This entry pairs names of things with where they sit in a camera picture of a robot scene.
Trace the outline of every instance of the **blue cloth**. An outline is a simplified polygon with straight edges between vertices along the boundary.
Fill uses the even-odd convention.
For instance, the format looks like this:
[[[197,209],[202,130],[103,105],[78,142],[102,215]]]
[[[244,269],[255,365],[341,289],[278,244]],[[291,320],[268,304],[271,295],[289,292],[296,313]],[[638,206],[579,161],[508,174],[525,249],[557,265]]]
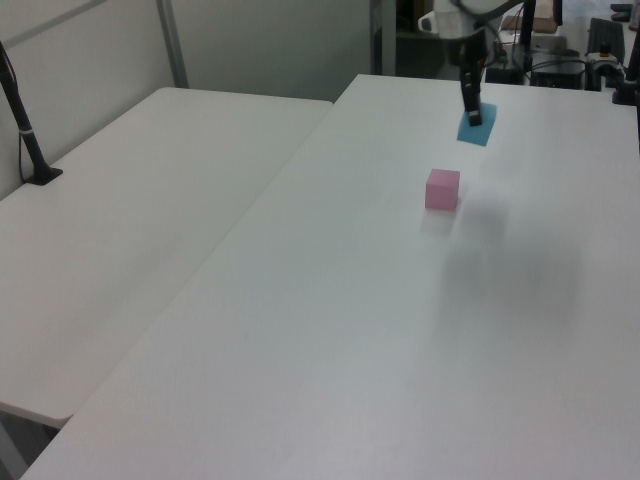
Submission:
[[[496,114],[498,107],[490,103],[480,105],[480,114],[482,115],[482,125],[472,127],[469,125],[469,114],[464,112],[460,127],[458,128],[458,140],[461,142],[473,143],[482,147],[487,146],[493,124],[496,123]]]

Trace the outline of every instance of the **cable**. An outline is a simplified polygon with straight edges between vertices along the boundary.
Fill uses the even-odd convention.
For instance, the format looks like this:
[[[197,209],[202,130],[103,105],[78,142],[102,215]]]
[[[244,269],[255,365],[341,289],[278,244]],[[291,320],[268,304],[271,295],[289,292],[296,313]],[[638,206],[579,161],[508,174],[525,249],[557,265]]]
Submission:
[[[538,70],[540,68],[545,68],[545,67],[552,67],[554,65],[561,65],[563,63],[581,63],[583,65],[587,65],[587,62],[585,62],[584,60],[569,60],[569,59],[562,59],[562,60],[546,60],[544,62],[540,62],[540,63],[536,63],[535,65],[533,65],[531,67],[531,71],[533,70]]]
[[[16,75],[16,71],[13,69],[13,64],[11,63],[11,59],[9,55],[7,55],[7,51],[4,49],[2,43],[0,43],[0,49],[2,49],[2,56],[9,65],[9,70],[11,70],[11,76],[13,77],[13,83],[16,86],[16,90],[18,90],[18,76]],[[20,173],[20,181],[25,184],[26,181],[24,179],[24,175],[22,173],[22,135],[18,131],[18,172]]]
[[[523,9],[524,9],[524,3],[520,7],[520,10],[518,10],[518,14],[516,15],[516,25],[513,31],[513,42],[511,42],[511,63],[516,67],[518,67],[519,70],[522,72],[522,74],[525,77],[527,77],[527,72],[524,71],[524,67],[520,68],[520,65],[517,65],[515,61],[516,38],[518,38],[518,23],[520,22],[520,15],[522,14]],[[502,66],[502,70],[504,71],[506,68],[507,68],[507,63],[505,62],[505,64]]]
[[[24,185],[27,182],[22,174],[22,135],[20,135],[20,132],[18,132],[18,172],[20,172],[20,181]]]

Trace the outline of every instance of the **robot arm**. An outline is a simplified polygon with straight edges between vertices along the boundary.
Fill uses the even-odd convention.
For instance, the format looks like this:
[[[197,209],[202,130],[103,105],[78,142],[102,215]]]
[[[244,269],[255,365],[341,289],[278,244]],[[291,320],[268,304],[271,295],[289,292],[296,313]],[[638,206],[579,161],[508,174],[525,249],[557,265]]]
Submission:
[[[435,0],[433,12],[418,21],[420,30],[438,35],[445,45],[449,63],[460,67],[465,111],[471,126],[482,124],[480,80],[488,56],[485,28],[489,20],[507,10],[535,0]]]

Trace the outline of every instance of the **pink cube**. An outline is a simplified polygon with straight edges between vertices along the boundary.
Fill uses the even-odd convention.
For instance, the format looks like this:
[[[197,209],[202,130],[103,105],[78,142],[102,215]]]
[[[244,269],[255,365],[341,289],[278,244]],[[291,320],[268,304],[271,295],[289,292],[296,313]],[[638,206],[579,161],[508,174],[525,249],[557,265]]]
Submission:
[[[434,168],[427,180],[424,206],[437,210],[455,210],[458,205],[460,172]]]

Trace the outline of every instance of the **white table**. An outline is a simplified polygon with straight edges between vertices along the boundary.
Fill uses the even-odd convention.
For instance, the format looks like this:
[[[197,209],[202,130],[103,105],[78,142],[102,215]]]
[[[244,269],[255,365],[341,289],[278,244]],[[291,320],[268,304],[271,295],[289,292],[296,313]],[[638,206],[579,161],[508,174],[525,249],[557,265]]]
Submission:
[[[0,410],[62,426],[330,106],[163,89],[0,202]]]
[[[24,479],[637,479],[635,110],[484,98],[358,77]]]

